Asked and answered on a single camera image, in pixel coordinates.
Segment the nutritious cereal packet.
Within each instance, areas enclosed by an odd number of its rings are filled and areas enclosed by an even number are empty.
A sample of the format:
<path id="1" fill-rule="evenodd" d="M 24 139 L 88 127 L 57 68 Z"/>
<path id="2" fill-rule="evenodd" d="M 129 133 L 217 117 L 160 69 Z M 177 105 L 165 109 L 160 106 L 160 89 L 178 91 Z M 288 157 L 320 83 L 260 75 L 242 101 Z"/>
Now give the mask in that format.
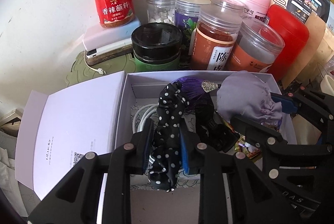
<path id="1" fill-rule="evenodd" d="M 247 158 L 253 160 L 261 156 L 261 151 L 259 148 L 247 143 L 246 137 L 239 134 L 238 132 L 235 132 L 232 126 L 226 120 L 223 119 L 222 122 L 224 125 L 224 134 L 219 152 L 228 155 L 242 152 L 246 155 Z"/>

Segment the white patterned snack packet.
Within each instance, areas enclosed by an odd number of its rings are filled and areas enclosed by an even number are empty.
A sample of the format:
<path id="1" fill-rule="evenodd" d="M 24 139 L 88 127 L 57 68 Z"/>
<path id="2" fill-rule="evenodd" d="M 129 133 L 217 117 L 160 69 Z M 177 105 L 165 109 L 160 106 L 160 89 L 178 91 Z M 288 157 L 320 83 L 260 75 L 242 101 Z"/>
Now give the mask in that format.
<path id="1" fill-rule="evenodd" d="M 154 122 L 154 128 L 157 127 L 158 114 L 156 112 L 157 104 L 149 103 L 146 105 L 133 105 L 130 107 L 131 129 L 133 133 L 139 132 L 144 127 L 147 119 L 151 118 Z M 145 190 L 151 191 L 153 187 L 148 180 L 148 171 L 144 175 L 132 175 L 130 178 L 132 191 Z M 178 179 L 176 188 L 196 188 L 200 184 L 200 175 L 186 175 L 181 167 L 178 171 Z"/>

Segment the lavender drawstring pouch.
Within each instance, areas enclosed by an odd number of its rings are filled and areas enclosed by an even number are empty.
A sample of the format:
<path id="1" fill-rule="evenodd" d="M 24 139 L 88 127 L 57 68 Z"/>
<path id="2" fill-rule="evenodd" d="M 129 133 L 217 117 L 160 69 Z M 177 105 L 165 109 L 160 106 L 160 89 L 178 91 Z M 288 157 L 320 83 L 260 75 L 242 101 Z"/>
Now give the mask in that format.
<path id="1" fill-rule="evenodd" d="M 282 104 L 271 97 L 267 83 L 247 71 L 228 76 L 217 91 L 217 112 L 228 123 L 240 115 L 263 126 L 278 130 Z"/>

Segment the black polka dot scrunchie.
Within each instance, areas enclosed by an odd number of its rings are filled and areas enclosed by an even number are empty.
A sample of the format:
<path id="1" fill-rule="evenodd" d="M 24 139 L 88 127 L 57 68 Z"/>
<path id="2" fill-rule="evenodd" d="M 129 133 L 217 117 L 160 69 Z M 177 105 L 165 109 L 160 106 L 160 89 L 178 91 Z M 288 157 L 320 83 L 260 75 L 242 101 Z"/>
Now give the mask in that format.
<path id="1" fill-rule="evenodd" d="M 189 104 L 179 81 L 166 85 L 160 93 L 156 110 L 158 124 L 151 145 L 153 164 L 148 173 L 149 181 L 156 190 L 170 192 L 176 189 L 182 167 L 180 125 Z"/>

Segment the purple tassel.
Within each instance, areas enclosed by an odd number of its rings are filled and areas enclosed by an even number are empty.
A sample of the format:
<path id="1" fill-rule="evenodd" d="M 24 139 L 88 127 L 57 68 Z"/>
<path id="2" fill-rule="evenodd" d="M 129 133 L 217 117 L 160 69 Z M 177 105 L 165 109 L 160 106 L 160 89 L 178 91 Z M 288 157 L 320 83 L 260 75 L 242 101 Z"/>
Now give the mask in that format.
<path id="1" fill-rule="evenodd" d="M 195 76 L 182 77 L 174 82 L 181 86 L 181 93 L 186 95 L 189 100 L 197 99 L 200 96 L 216 91 L 220 87 L 220 84 Z"/>

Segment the black satin scrunchie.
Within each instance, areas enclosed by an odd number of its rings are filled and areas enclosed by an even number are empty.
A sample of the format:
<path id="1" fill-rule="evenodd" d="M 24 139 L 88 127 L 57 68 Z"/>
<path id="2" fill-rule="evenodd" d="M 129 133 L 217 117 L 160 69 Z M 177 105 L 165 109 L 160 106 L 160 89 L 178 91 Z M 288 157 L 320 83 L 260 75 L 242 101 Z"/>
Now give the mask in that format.
<path id="1" fill-rule="evenodd" d="M 194 106 L 195 132 L 202 143 L 216 151 L 227 153 L 237 142 L 237 135 L 222 121 L 215 121 L 217 113 L 210 96 L 201 97 Z"/>

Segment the kraft paper bag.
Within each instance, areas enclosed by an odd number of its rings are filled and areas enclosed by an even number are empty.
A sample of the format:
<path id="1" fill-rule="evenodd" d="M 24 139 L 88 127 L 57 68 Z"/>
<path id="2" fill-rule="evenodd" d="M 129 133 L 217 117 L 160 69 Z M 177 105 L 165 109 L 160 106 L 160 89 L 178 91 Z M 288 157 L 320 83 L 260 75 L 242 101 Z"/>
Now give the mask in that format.
<path id="1" fill-rule="evenodd" d="M 309 39 L 281 80 L 285 90 L 293 81 L 302 84 L 313 81 L 320 74 L 320 68 L 333 57 L 333 33 L 326 23 L 313 12 L 305 26 L 309 30 Z"/>

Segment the wide orange label jar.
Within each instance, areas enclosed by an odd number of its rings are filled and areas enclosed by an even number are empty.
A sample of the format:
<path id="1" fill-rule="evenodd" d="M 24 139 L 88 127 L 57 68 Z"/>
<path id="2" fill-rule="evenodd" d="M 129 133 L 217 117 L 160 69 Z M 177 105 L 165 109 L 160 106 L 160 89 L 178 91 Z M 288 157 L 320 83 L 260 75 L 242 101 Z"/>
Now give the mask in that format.
<path id="1" fill-rule="evenodd" d="M 272 27 L 244 18 L 225 69 L 266 73 L 284 47 L 284 40 Z"/>

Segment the red plastic canister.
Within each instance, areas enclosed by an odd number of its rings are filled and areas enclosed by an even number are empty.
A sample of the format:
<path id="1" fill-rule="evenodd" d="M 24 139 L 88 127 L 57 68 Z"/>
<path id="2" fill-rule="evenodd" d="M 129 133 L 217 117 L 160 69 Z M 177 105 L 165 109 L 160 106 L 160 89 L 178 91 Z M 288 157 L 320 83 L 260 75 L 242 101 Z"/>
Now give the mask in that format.
<path id="1" fill-rule="evenodd" d="M 281 36 L 285 43 L 285 47 L 268 70 L 276 81 L 280 81 L 306 46 L 309 30 L 296 16 L 276 4 L 270 6 L 266 23 Z"/>

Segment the white gift box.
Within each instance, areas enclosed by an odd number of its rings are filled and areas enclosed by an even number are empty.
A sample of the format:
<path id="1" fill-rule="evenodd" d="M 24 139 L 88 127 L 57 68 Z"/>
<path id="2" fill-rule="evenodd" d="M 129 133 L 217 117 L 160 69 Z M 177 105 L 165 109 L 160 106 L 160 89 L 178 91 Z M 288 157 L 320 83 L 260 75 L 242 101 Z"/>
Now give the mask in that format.
<path id="1" fill-rule="evenodd" d="M 28 223 L 130 223 L 131 175 L 144 175 L 142 132 L 131 129 L 130 107 L 158 103 L 166 85 L 195 76 L 222 84 L 231 71 L 118 72 L 45 95 L 32 92 L 16 145 L 15 177 L 41 202 Z M 270 74 L 252 73 L 280 89 Z M 243 154 L 220 154 L 191 133 L 191 166 L 200 175 L 197 223 L 283 223 L 290 210 Z"/>

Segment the black lid green jar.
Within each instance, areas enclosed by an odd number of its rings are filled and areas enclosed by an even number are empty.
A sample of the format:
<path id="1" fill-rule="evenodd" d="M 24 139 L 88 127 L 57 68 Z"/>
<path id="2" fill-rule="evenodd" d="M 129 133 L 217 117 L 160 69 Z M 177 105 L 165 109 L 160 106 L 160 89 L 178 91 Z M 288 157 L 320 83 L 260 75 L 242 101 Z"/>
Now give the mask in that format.
<path id="1" fill-rule="evenodd" d="M 131 35 L 137 72 L 175 71 L 181 57 L 182 32 L 167 23 L 148 23 Z"/>

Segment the green silicone mat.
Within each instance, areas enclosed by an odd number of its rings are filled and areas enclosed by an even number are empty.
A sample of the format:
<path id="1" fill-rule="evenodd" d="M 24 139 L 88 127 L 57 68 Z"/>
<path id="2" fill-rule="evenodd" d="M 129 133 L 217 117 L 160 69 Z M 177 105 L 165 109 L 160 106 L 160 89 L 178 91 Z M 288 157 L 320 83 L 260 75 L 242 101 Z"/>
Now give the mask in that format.
<path id="1" fill-rule="evenodd" d="M 89 66 L 85 58 L 83 51 L 77 55 L 70 73 L 65 78 L 67 87 L 120 71 L 125 71 L 127 74 L 136 71 L 133 53 L 109 59 L 93 66 Z"/>

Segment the orange label clear jar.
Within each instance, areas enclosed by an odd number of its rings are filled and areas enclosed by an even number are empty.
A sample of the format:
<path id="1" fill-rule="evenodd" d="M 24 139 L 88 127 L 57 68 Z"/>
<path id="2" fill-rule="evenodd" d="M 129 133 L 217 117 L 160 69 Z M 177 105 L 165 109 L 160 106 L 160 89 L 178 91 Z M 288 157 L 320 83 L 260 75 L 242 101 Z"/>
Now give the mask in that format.
<path id="1" fill-rule="evenodd" d="M 196 71 L 222 71 L 241 28 L 241 16 L 231 10 L 208 4 L 201 6 L 190 68 Z"/>

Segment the white power bank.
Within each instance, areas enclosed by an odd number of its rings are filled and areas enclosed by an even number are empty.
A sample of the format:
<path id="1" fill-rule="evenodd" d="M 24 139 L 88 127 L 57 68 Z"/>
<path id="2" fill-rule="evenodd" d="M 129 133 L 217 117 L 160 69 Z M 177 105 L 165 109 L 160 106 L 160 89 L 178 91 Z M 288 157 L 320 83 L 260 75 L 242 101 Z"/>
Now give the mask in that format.
<path id="1" fill-rule="evenodd" d="M 93 66 L 132 52 L 131 35 L 139 26 L 140 21 L 136 17 L 128 24 L 116 28 L 95 25 L 87 29 L 82 40 L 87 64 Z"/>

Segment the jar with white pieces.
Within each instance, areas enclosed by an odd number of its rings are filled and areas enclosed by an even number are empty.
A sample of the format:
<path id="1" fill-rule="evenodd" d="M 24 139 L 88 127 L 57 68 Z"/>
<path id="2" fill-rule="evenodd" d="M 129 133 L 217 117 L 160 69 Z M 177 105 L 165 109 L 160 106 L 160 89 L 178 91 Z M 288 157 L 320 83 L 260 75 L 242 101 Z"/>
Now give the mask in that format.
<path id="1" fill-rule="evenodd" d="M 176 0 L 147 0 L 149 23 L 167 23 L 174 25 Z"/>

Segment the purple label jar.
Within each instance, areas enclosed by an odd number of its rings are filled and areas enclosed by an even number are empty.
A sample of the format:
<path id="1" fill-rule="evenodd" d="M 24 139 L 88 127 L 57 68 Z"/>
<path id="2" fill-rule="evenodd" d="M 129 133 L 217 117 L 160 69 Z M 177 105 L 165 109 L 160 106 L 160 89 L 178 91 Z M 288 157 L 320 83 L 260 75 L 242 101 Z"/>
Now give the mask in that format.
<path id="1" fill-rule="evenodd" d="M 185 38 L 191 38 L 197 26 L 200 8 L 208 4 L 211 4 L 211 0 L 176 0 L 174 25 L 182 31 Z"/>

